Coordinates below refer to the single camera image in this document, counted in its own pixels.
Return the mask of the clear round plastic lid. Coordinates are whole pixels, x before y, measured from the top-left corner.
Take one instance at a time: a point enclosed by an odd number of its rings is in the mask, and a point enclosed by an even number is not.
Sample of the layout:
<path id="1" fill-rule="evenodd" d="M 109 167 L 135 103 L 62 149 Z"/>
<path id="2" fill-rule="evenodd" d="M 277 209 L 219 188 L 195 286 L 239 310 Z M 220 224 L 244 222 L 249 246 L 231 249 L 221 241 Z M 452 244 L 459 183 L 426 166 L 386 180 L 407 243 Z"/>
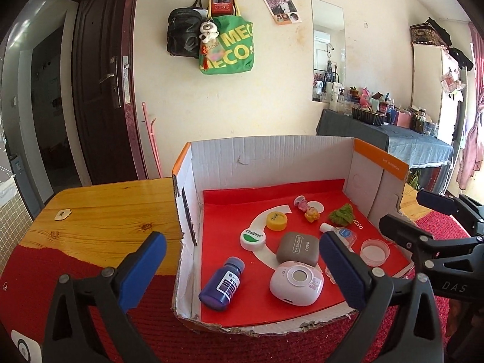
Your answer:
<path id="1" fill-rule="evenodd" d="M 389 246 L 385 242 L 375 238 L 365 240 L 360 248 L 360 257 L 366 265 L 371 267 L 383 265 L 390 254 Z"/>

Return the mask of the clear sanitizer bottle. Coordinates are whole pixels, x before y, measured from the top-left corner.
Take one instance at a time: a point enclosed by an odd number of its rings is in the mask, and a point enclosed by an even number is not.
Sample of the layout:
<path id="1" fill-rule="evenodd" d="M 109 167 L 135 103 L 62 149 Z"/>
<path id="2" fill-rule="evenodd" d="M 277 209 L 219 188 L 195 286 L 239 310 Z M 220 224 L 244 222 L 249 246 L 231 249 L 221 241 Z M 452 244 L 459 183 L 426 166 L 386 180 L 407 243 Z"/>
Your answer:
<path id="1" fill-rule="evenodd" d="M 327 223 L 322 223 L 320 225 L 320 231 L 324 234 L 326 232 L 332 231 L 340 239 L 340 241 L 352 252 L 352 246 L 357 240 L 357 234 L 352 230 L 344 227 L 335 227 Z"/>

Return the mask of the green fuzzy toy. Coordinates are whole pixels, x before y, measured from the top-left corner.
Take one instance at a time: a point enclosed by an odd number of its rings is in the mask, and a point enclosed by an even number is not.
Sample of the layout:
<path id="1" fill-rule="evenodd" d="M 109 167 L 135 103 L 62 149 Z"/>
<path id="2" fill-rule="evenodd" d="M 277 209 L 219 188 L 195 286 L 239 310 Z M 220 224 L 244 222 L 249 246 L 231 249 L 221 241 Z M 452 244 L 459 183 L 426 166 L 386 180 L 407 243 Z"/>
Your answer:
<path id="1" fill-rule="evenodd" d="M 339 226 L 348 226 L 355 221 L 354 209 L 350 203 L 346 203 L 339 209 L 332 211 L 328 215 L 328 219 Z"/>

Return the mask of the pink yellow toy figure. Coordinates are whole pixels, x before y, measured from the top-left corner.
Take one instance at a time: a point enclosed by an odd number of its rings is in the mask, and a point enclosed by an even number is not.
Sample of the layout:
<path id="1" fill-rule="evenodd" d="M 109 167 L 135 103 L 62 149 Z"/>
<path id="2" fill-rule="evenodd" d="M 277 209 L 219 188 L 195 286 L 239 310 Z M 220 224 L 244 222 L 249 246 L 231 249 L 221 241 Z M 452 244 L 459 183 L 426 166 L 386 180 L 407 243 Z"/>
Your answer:
<path id="1" fill-rule="evenodd" d="M 309 223 L 313 223 L 320 219 L 319 211 L 315 207 L 309 205 L 304 195 L 299 195 L 295 198 L 294 206 L 297 207 L 301 212 L 303 212 L 305 219 Z"/>

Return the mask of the pink white round device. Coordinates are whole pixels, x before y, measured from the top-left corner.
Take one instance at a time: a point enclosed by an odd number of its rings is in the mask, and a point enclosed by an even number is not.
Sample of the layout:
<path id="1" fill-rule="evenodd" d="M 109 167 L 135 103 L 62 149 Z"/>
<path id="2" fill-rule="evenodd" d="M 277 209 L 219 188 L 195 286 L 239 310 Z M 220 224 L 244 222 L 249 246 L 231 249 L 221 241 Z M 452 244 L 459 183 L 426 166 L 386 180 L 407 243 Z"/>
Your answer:
<path id="1" fill-rule="evenodd" d="M 286 261 L 274 271 L 269 289 L 279 300 L 294 306 L 311 306 L 324 286 L 319 269 L 297 261 Z"/>

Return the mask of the grey pebble case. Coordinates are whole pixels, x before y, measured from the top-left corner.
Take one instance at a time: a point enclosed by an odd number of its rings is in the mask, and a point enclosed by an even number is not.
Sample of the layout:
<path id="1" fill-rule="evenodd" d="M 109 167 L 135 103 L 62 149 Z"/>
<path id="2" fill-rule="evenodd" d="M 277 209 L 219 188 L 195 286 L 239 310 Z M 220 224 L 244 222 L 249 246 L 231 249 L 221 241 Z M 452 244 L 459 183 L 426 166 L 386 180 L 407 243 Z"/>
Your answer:
<path id="1" fill-rule="evenodd" d="M 280 240 L 276 259 L 281 264 L 296 261 L 316 267 L 319 258 L 319 239 L 297 232 L 288 232 Z"/>

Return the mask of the yellow bottle cap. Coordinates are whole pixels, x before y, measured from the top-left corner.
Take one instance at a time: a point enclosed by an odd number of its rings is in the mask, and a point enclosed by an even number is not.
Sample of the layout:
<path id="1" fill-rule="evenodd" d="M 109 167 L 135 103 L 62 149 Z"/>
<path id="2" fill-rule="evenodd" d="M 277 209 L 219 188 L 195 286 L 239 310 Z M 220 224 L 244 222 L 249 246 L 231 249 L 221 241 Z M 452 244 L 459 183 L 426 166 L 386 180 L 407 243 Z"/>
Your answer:
<path id="1" fill-rule="evenodd" d="M 288 218 L 285 213 L 280 211 L 271 211 L 266 217 L 266 227 L 269 230 L 280 232 L 286 229 Z"/>

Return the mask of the purple plastic bottle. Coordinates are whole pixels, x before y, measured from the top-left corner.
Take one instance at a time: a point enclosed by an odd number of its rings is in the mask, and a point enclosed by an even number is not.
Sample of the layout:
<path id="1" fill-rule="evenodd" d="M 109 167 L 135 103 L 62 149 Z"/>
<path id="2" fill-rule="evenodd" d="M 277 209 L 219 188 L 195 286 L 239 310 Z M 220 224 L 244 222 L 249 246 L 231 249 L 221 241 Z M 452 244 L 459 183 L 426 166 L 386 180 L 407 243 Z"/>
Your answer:
<path id="1" fill-rule="evenodd" d="M 226 310 L 240 286 L 244 267 L 241 258 L 229 257 L 198 294 L 201 303 L 215 311 Z"/>

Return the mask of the white green Cestbon cap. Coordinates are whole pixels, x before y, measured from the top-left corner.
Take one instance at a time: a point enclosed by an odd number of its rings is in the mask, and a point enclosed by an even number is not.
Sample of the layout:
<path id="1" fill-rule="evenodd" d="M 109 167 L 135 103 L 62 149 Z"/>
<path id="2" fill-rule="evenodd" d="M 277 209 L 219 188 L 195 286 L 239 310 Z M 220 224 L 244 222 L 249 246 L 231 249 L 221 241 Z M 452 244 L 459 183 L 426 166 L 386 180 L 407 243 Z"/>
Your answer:
<path id="1" fill-rule="evenodd" d="M 240 234 L 241 247 L 249 252 L 261 250 L 266 244 L 266 234 L 263 230 L 245 229 Z"/>

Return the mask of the red knitted table mat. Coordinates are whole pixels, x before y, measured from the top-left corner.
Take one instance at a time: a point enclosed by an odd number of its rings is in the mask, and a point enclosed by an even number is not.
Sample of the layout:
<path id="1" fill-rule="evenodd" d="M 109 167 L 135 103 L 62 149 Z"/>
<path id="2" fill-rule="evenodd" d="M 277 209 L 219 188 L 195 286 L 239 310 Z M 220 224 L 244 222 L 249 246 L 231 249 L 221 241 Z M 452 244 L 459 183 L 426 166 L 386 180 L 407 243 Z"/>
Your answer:
<path id="1" fill-rule="evenodd" d="M 17 246 L 1 275 L 1 323 L 38 343 L 44 341 L 47 314 L 57 280 L 93 277 L 99 266 L 51 248 Z M 215 332 L 195 333 L 172 312 L 175 279 L 153 278 L 131 323 L 161 362 L 324 362 L 341 342 L 354 316 L 287 336 L 251 338 Z"/>

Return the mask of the white wardrobe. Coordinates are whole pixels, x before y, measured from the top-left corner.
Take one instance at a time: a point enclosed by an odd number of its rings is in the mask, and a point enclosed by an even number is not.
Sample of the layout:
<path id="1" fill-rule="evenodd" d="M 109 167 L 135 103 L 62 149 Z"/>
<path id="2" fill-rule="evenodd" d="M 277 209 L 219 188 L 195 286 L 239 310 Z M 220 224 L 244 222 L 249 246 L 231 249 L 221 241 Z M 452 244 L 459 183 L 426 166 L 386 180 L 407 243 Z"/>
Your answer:
<path id="1" fill-rule="evenodd" d="M 426 111 L 439 140 L 455 146 L 462 134 L 467 75 L 442 47 L 415 44 L 413 56 L 411 105 Z"/>

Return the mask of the red Miniso bag liner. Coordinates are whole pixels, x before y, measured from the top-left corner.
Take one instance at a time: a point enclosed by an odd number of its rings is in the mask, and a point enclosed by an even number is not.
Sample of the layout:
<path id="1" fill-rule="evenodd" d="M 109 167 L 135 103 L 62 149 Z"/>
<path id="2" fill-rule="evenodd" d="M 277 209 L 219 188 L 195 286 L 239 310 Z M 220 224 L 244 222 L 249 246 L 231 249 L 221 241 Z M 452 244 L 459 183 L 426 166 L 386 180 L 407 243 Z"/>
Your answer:
<path id="1" fill-rule="evenodd" d="M 196 319 L 223 328 L 329 322 L 350 309 L 319 253 L 332 231 L 363 262 L 402 276 L 409 258 L 344 194 L 341 180 L 206 190 Z"/>

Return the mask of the dark wooden door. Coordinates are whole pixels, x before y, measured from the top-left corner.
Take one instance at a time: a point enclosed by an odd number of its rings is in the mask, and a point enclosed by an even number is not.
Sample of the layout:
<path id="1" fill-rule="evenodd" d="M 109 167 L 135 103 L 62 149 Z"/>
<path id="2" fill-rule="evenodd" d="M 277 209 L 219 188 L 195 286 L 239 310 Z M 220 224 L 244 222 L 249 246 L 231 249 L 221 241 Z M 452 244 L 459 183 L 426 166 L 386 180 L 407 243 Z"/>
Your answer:
<path id="1" fill-rule="evenodd" d="M 146 179 L 133 84 L 136 0 L 80 0 L 72 88 L 80 146 L 93 185 Z"/>

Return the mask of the wall mirror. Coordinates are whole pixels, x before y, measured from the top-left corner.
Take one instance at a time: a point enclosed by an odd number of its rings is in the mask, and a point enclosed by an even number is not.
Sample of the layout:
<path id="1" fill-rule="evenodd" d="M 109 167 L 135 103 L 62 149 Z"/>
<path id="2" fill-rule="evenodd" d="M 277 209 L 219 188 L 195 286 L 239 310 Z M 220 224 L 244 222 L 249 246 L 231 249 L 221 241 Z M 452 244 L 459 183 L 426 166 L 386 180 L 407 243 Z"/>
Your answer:
<path id="1" fill-rule="evenodd" d="M 312 100 L 329 103 L 341 94 L 346 77 L 344 11 L 323 0 L 312 4 Z"/>

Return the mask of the photo poster on wall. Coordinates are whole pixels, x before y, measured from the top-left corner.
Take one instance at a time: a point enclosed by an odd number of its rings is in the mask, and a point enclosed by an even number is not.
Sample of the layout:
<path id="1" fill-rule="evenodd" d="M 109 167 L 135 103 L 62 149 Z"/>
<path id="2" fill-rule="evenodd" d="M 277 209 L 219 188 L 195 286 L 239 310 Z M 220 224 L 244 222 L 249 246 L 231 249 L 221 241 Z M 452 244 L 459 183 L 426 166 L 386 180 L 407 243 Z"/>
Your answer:
<path id="1" fill-rule="evenodd" d="M 263 0 L 277 25 L 300 23 L 301 16 L 292 0 Z"/>

